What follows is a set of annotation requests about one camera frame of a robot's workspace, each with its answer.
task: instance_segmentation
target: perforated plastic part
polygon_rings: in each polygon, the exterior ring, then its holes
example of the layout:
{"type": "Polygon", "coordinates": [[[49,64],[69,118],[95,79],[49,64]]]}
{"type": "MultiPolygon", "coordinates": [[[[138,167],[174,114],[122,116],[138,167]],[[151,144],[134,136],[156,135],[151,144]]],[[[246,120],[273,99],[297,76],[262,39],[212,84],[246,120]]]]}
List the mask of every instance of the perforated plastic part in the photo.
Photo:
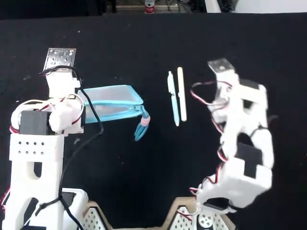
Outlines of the perforated plastic part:
{"type": "MultiPolygon", "coordinates": [[[[179,211],[186,214],[189,213],[185,206],[180,207],[179,211]]],[[[169,230],[192,230],[192,221],[188,220],[186,217],[180,215],[179,213],[176,213],[169,230]]]]}
{"type": "Polygon", "coordinates": [[[203,229],[208,229],[213,225],[213,230],[229,230],[222,217],[210,211],[202,211],[197,216],[197,221],[203,229]]]}
{"type": "Polygon", "coordinates": [[[83,218],[84,230],[107,230],[97,210],[90,207],[83,218]]]}
{"type": "MultiPolygon", "coordinates": [[[[189,214],[187,208],[182,206],[179,211],[185,214],[189,214]]],[[[176,213],[169,230],[229,230],[222,217],[218,214],[214,214],[210,211],[201,211],[196,218],[199,226],[193,228],[192,221],[186,217],[176,213]]]]}

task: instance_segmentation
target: pen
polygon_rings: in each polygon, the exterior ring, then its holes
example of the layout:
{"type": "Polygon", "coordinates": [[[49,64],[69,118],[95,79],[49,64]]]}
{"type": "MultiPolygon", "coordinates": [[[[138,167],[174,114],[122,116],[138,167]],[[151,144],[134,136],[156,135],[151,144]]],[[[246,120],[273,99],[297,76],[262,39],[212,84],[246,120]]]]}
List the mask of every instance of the pen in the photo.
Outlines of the pen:
{"type": "Polygon", "coordinates": [[[173,77],[173,74],[172,74],[171,71],[168,72],[167,85],[168,85],[168,91],[171,94],[174,121],[175,121],[176,126],[179,126],[179,113],[178,113],[178,105],[177,105],[174,77],[173,77]]]}

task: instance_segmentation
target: teal pencil case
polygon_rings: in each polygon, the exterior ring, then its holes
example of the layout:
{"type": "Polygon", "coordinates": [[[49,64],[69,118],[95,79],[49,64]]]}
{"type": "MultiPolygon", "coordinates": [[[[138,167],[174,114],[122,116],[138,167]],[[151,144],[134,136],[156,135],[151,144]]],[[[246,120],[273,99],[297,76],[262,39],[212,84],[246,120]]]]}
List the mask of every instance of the teal pencil case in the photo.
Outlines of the teal pencil case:
{"type": "MultiPolygon", "coordinates": [[[[84,89],[103,121],[113,121],[136,116],[142,116],[134,133],[135,140],[141,139],[148,129],[150,116],[143,106],[143,99],[130,85],[112,85],[84,89]]],[[[82,92],[78,95],[83,99],[86,110],[86,123],[97,122],[86,97],[82,92]]]]}

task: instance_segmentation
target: bottle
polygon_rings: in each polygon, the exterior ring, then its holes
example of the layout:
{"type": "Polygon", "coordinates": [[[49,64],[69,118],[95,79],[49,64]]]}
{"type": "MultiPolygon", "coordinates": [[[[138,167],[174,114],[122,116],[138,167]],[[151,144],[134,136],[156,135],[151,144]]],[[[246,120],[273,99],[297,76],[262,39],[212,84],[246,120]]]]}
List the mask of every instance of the bottle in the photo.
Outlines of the bottle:
{"type": "Polygon", "coordinates": [[[145,13],[154,13],[154,0],[145,0],[145,13]]]}

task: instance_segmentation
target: white pen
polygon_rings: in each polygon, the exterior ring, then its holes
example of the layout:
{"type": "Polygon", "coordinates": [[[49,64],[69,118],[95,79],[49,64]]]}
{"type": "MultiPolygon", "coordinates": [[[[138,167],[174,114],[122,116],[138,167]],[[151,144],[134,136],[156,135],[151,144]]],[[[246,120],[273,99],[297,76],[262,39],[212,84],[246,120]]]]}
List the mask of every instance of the white pen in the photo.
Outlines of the white pen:
{"type": "Polygon", "coordinates": [[[184,81],[183,81],[183,70],[182,67],[178,67],[177,69],[177,76],[178,76],[178,87],[179,87],[179,99],[180,99],[180,114],[181,120],[187,120],[187,108],[186,108],[186,95],[184,92],[184,81]]]}
{"type": "Polygon", "coordinates": [[[174,121],[175,121],[176,126],[179,126],[179,113],[178,113],[178,105],[177,105],[174,77],[173,77],[173,74],[172,74],[171,71],[168,72],[167,85],[168,85],[168,91],[171,94],[174,121]]]}

